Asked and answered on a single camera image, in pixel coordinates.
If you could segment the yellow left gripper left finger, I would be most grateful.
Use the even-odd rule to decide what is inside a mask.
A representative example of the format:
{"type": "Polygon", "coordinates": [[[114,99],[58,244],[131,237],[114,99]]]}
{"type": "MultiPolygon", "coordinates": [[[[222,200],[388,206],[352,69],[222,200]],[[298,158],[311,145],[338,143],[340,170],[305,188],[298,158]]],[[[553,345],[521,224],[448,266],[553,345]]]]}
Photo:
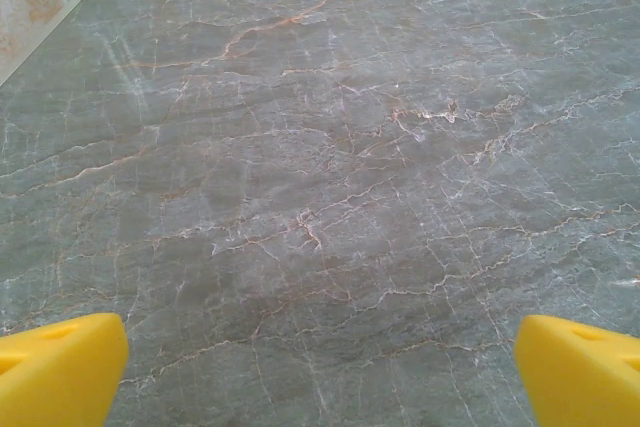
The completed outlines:
{"type": "Polygon", "coordinates": [[[115,313],[0,336],[0,427],[104,427],[128,353],[115,313]]]}

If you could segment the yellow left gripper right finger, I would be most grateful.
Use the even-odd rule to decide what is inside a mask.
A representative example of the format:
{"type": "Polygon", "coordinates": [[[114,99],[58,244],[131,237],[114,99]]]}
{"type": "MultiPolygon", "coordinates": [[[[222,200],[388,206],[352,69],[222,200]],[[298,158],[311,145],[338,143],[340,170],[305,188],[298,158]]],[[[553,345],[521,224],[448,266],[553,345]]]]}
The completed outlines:
{"type": "Polygon", "coordinates": [[[529,315],[514,356],[539,427],[640,427],[640,338],[529,315]]]}

